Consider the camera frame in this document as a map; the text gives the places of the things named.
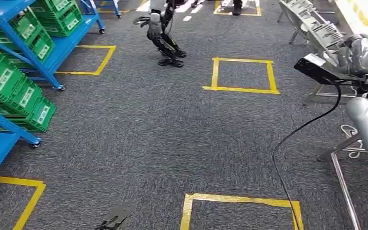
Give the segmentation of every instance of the crate label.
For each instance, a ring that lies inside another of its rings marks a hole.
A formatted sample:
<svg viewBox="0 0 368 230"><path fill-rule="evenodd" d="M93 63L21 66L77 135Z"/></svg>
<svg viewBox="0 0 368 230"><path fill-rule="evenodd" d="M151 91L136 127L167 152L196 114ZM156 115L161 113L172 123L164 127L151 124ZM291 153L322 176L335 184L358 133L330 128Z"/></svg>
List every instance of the crate label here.
<svg viewBox="0 0 368 230"><path fill-rule="evenodd" d="M23 98L20 101L19 105L21 107L25 108L34 92L35 92L35 90L32 87L28 87L27 91L24 93Z"/></svg>
<svg viewBox="0 0 368 230"><path fill-rule="evenodd" d="M64 0L56 5L57 11L62 10L64 7L66 7L69 4L69 0Z"/></svg>
<svg viewBox="0 0 368 230"><path fill-rule="evenodd" d="M32 9L33 12L40 12L40 13L46 12L43 7L30 7L30 8Z"/></svg>
<svg viewBox="0 0 368 230"><path fill-rule="evenodd" d="M35 31L36 27L32 24L29 24L29 26L27 27L27 29L25 29L22 33L22 37L24 39L27 39L30 37L30 35L32 35L33 31Z"/></svg>
<svg viewBox="0 0 368 230"><path fill-rule="evenodd" d="M68 30L71 30L72 28L74 28L74 26L75 26L75 25L77 25L77 24L78 24L78 22L79 22L79 21L78 21L78 19L76 19L76 18L75 18L74 20L72 20L72 22L70 22L70 23L67 25L67 29L68 29Z"/></svg>
<svg viewBox="0 0 368 230"><path fill-rule="evenodd" d="M22 64L23 62L21 60L12 59L12 60L9 60L9 63L11 63L11 64Z"/></svg>
<svg viewBox="0 0 368 230"><path fill-rule="evenodd" d="M46 56L46 54L47 54L47 52L48 52L49 49L50 49L50 47L48 45L45 45L43 47L43 49L39 52L39 55L38 55L39 58L40 59L43 59Z"/></svg>
<svg viewBox="0 0 368 230"><path fill-rule="evenodd" d="M12 76L13 70L5 69L5 71L0 76L0 91L5 86L6 82L9 80L9 78Z"/></svg>
<svg viewBox="0 0 368 230"><path fill-rule="evenodd" d="M45 27L47 32L58 32L57 28L53 28L53 27Z"/></svg>
<svg viewBox="0 0 368 230"><path fill-rule="evenodd" d="M9 113L6 110L0 110L0 115L9 115L9 114L11 114L11 113Z"/></svg>
<svg viewBox="0 0 368 230"><path fill-rule="evenodd" d="M48 111L49 111L49 110L50 110L50 107L48 107L47 105L45 105L45 106L43 107L43 111L42 111L42 113L40 114L39 119L37 120L37 122L38 122L39 124L42 124L42 123L44 122L44 119L46 118L47 113L48 113Z"/></svg>
<svg viewBox="0 0 368 230"><path fill-rule="evenodd" d="M12 43L12 42L6 37L0 37L0 43L6 44L6 43Z"/></svg>

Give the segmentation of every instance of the yellow tape square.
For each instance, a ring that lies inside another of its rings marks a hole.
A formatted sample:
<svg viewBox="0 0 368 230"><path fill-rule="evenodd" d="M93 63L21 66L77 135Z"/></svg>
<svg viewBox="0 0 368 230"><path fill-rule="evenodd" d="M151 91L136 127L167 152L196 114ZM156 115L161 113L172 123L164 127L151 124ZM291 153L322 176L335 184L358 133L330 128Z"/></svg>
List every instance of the yellow tape square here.
<svg viewBox="0 0 368 230"><path fill-rule="evenodd" d="M185 194L185 200L183 205L183 215L181 218L180 230L190 230L190 219L191 211L193 208L194 200L205 200L215 202L227 202L227 203L255 203L265 204L275 207L289 207L291 208L290 201L288 200L277 200L277 199L265 199L265 198L251 198L243 196L230 196L230 195L212 195L212 194ZM294 212L293 215L294 230L303 230L301 208L298 201L292 201Z"/></svg>
<svg viewBox="0 0 368 230"><path fill-rule="evenodd" d="M29 203L27 203L26 207L24 207L24 210L22 214L20 215L18 221L16 222L15 227L13 227L12 229L12 230L22 230L27 219L29 218L30 214L35 208L37 201L39 200L44 189L46 188L46 185L43 183L43 181L19 179L19 178L3 177L3 176L0 176L0 183L36 187L36 190L34 191L32 198L30 198Z"/></svg>
<svg viewBox="0 0 368 230"><path fill-rule="evenodd" d="M214 90L214 91L234 91L234 92L254 92L254 93L270 93L270 94L280 94L277 91L276 81L274 79L273 72L273 61L270 60L255 60L255 59L235 59L235 58L221 58L214 57L212 58L213 67L212 67L212 81L211 86L203 86L204 90ZM219 62L220 61L233 61L233 62L250 62L250 63L263 63L266 64L267 68L267 76L269 78L269 90L260 90L260 89L249 89L249 88L234 88L234 87L219 87L218 86L218 71L219 71Z"/></svg>
<svg viewBox="0 0 368 230"><path fill-rule="evenodd" d="M100 75L102 70L105 68L106 64L108 64L109 59L112 57L112 54L116 50L116 46L91 46L91 45L80 45L76 46L77 48L91 48L91 49L108 49L108 53L105 55L105 58L99 65L99 67L94 72L80 72L80 71L56 71L54 73L59 74L79 74L79 75Z"/></svg>
<svg viewBox="0 0 368 230"><path fill-rule="evenodd" d="M232 15L232 12L219 12L220 5L222 1L216 0L215 1L215 7L214 7L214 14L215 15ZM241 13L240 16L262 16L262 9L260 9L260 0L254 1L256 4L256 13Z"/></svg>
<svg viewBox="0 0 368 230"><path fill-rule="evenodd" d="M142 0L142 2L140 3L140 6L141 7L143 4L145 4L147 2L147 0ZM101 1L101 4L100 6L106 6L106 1ZM127 11L119 11L120 13L127 13L127 12L130 12L132 10L135 10L135 9L130 9L130 10L127 10ZM115 13L115 10L113 11L103 11L101 7L98 7L98 13Z"/></svg>

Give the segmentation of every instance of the person's shoe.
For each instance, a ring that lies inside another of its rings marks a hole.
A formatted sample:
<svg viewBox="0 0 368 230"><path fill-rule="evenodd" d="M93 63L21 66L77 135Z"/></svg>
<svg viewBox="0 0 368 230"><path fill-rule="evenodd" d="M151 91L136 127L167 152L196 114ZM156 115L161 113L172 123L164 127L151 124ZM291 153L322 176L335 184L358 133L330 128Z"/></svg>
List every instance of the person's shoe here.
<svg viewBox="0 0 368 230"><path fill-rule="evenodd" d="M233 8L233 15L239 16L242 13L242 6L234 7Z"/></svg>

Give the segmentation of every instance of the white label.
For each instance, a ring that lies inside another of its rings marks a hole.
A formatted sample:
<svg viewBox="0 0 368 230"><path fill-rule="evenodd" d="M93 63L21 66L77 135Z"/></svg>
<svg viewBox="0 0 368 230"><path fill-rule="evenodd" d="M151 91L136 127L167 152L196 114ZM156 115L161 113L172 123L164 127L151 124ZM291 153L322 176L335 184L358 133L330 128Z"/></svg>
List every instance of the white label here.
<svg viewBox="0 0 368 230"><path fill-rule="evenodd" d="M22 64L22 63L23 63L22 61L17 60L17 59L9 60L9 62L10 62L11 64Z"/></svg>
<svg viewBox="0 0 368 230"><path fill-rule="evenodd" d="M6 37L2 37L2 38L0 38L0 43L1 44L11 43L11 41Z"/></svg>
<svg viewBox="0 0 368 230"><path fill-rule="evenodd" d="M9 115L10 113L6 110L0 110L0 115Z"/></svg>
<svg viewBox="0 0 368 230"><path fill-rule="evenodd" d="M12 74L13 74L13 70L10 70L10 69L5 69L5 71L1 74L1 76L0 76L0 91L3 89L6 82L9 80L9 78L11 78Z"/></svg>
<svg viewBox="0 0 368 230"><path fill-rule="evenodd" d="M45 45L43 47L43 49L39 52L39 55L38 55L39 58L40 59L43 59L46 56L46 54L47 54L47 52L48 52L49 49L50 49L50 47L48 45Z"/></svg>
<svg viewBox="0 0 368 230"><path fill-rule="evenodd" d="M45 27L47 32L58 32L57 28L53 28L53 27Z"/></svg>
<svg viewBox="0 0 368 230"><path fill-rule="evenodd" d="M307 61L314 63L317 66L322 66L326 61L315 54L308 54L304 57Z"/></svg>
<svg viewBox="0 0 368 230"><path fill-rule="evenodd" d="M24 93L22 100L20 101L19 105L23 108L27 106L27 103L29 102L30 98L32 97L35 90L31 87L27 88L27 91Z"/></svg>
<svg viewBox="0 0 368 230"><path fill-rule="evenodd" d="M39 119L37 120L37 122L39 124L42 124L44 122L44 119L46 118L47 113L48 113L49 110L50 110L50 107L48 107L48 106L45 105L44 108L43 108L42 113L40 114Z"/></svg>
<svg viewBox="0 0 368 230"><path fill-rule="evenodd" d="M75 26L75 25L77 25L77 24L78 24L78 22L79 22L79 21L78 21L78 19L76 19L76 18L75 18L74 20L72 20L72 22L70 22L70 23L67 25L67 29L68 29L68 30L71 30L72 28L74 28L74 26Z"/></svg>
<svg viewBox="0 0 368 230"><path fill-rule="evenodd" d="M30 35L33 33L33 31L35 31L35 26L32 24L29 24L29 26L27 27L27 29L22 33L22 37L24 39L27 39L28 37L30 37Z"/></svg>
<svg viewBox="0 0 368 230"><path fill-rule="evenodd" d="M33 12L41 12L41 13L46 12L43 7L30 7L30 8L32 9Z"/></svg>
<svg viewBox="0 0 368 230"><path fill-rule="evenodd" d="M62 10L64 7L66 7L69 4L69 0L64 0L56 5L57 11Z"/></svg>

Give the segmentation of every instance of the black metal bracket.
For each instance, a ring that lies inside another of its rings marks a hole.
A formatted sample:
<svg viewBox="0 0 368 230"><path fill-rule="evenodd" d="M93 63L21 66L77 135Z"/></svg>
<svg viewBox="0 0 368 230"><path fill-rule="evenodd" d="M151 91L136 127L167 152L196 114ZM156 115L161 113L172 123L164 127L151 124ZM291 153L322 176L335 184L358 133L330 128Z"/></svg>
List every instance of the black metal bracket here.
<svg viewBox="0 0 368 230"><path fill-rule="evenodd" d="M120 204L104 217L102 224L96 230L116 230L132 213L133 208L131 204Z"/></svg>

